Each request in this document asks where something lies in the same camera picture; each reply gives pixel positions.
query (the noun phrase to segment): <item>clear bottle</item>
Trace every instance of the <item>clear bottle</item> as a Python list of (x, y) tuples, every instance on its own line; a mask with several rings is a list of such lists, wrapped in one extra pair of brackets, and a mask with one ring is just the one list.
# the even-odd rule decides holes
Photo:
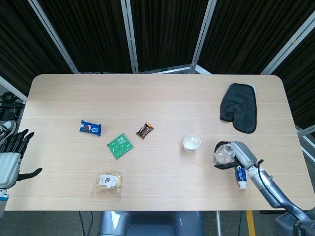
[(213, 157), (215, 165), (226, 165), (234, 160), (235, 151), (231, 144), (221, 145)]

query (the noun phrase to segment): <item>black curtain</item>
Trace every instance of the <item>black curtain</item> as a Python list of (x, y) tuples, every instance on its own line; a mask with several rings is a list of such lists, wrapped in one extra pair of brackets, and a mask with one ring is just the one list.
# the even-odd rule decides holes
[(314, 0), (218, 0), (198, 64), (260, 74), (314, 10)]
[(0, 75), (28, 95), (40, 74), (71, 73), (26, 0), (0, 1)]
[(315, 124), (315, 29), (273, 72), (285, 88), (296, 125)]
[(80, 72), (131, 72), (119, 0), (40, 0)]
[(139, 71), (190, 64), (207, 0), (131, 0)]

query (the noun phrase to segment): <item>robotic arm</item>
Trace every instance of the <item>robotic arm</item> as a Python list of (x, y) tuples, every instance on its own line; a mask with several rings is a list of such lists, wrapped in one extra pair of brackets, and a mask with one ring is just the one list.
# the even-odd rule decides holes
[(34, 135), (34, 133), (30, 133), (24, 137), (28, 131), (26, 129), (16, 135), (10, 135), (0, 146), (0, 220), (9, 199), (7, 189), (13, 187), (16, 181), (33, 178), (42, 171), (42, 168), (38, 168), (33, 173), (19, 173), (23, 155)]
[(277, 226), (284, 235), (315, 236), (315, 221), (312, 221), (303, 210), (291, 202), (272, 180), (272, 176), (268, 175), (267, 172), (260, 167), (263, 160), (257, 161), (254, 154), (242, 142), (231, 142), (230, 144), (235, 150), (234, 163), (227, 167), (216, 167), (219, 169), (228, 169), (234, 165), (240, 165), (248, 170), (249, 178), (253, 181), (270, 206), (287, 210), (286, 214), (276, 219)]

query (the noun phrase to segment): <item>black cable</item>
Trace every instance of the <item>black cable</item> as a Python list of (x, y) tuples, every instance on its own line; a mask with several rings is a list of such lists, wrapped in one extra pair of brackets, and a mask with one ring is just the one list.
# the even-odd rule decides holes
[(79, 216), (80, 216), (80, 221), (81, 221), (83, 236), (85, 236), (84, 225), (83, 225), (82, 216), (81, 216), (81, 212), (80, 212), (80, 211), (79, 211)]
[(93, 225), (93, 212), (91, 211), (91, 223), (90, 223), (90, 227), (89, 227), (89, 231), (88, 231), (88, 236), (90, 236), (90, 231), (92, 229), (92, 225)]
[(292, 211), (290, 211), (285, 205), (283, 205), (277, 198), (275, 195), (272, 194), (272, 192), (267, 188), (267, 186), (265, 185), (264, 181), (262, 180), (262, 177), (260, 175), (260, 164), (263, 162), (264, 160), (260, 160), (258, 162), (258, 175), (260, 178), (260, 181), (262, 182), (262, 184), (264, 185), (265, 189), (268, 191), (268, 193), (277, 201), (277, 203), (279, 203), (281, 205), (282, 208), (284, 208), (287, 212), (289, 212), (296, 220), (300, 220), (295, 214), (293, 214)]
[(240, 216), (240, 223), (239, 223), (239, 225), (238, 225), (238, 236), (240, 236), (241, 235), (241, 222), (242, 222), (242, 213), (243, 213), (243, 211), (241, 211), (241, 216)]

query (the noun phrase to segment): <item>clear plastic bag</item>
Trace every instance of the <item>clear plastic bag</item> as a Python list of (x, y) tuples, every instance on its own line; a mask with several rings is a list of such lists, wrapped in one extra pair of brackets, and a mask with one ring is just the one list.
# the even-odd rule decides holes
[(96, 171), (94, 178), (94, 192), (104, 195), (122, 194), (123, 171)]

